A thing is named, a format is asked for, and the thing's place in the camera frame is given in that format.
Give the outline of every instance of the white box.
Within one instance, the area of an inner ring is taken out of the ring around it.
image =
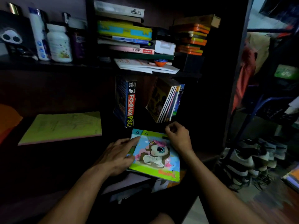
[[[152,42],[155,44],[156,53],[174,55],[176,49],[175,44],[161,40],[154,40]]]
[[[134,16],[144,18],[144,9],[133,8],[124,5],[116,5],[103,1],[94,1],[95,10],[99,12],[107,12],[118,15]]]

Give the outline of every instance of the white lid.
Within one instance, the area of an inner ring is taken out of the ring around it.
[[[82,20],[70,17],[68,20],[69,27],[85,30],[84,22]]]
[[[64,33],[66,32],[65,26],[59,26],[59,25],[47,23],[47,28],[49,29],[49,31],[58,31]]]

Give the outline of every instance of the person's left hand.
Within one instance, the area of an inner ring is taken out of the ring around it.
[[[136,145],[139,137],[129,139],[118,139],[108,145],[101,157],[95,162],[95,165],[104,164],[109,170],[110,176],[115,176],[127,169],[135,160],[134,156],[127,154],[132,146]]]

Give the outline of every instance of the forearm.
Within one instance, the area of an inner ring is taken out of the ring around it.
[[[189,164],[216,220],[221,224],[265,223],[240,201],[190,150],[184,157]]]
[[[85,223],[99,189],[108,176],[109,170],[105,165],[88,169],[39,223]]]

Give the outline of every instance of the red label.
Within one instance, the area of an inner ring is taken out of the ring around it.
[[[128,116],[134,115],[135,94],[128,95]]]
[[[152,54],[152,50],[151,49],[144,49],[142,50],[143,53],[148,53],[148,54]]]

